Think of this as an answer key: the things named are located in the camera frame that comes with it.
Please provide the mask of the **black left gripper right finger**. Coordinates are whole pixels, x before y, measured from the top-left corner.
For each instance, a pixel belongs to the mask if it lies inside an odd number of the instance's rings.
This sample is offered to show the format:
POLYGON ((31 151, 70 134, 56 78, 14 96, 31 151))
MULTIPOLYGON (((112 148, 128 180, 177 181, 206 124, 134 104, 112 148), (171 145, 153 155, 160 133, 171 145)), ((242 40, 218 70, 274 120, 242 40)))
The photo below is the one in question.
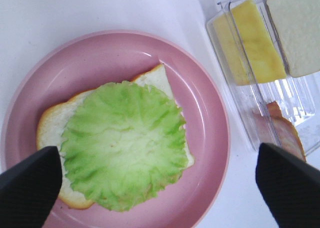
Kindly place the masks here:
POLYGON ((271 143, 259 146, 255 182, 281 228, 320 226, 320 172, 271 143))

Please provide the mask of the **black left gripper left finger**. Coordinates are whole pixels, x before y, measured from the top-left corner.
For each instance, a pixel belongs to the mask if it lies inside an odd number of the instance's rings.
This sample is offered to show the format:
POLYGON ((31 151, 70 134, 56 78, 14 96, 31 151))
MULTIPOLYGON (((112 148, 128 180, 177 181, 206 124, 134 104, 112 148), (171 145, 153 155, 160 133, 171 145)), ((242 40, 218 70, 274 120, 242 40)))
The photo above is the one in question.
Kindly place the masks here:
POLYGON ((56 146, 40 149, 0 176, 0 226, 40 228, 62 186, 56 146))

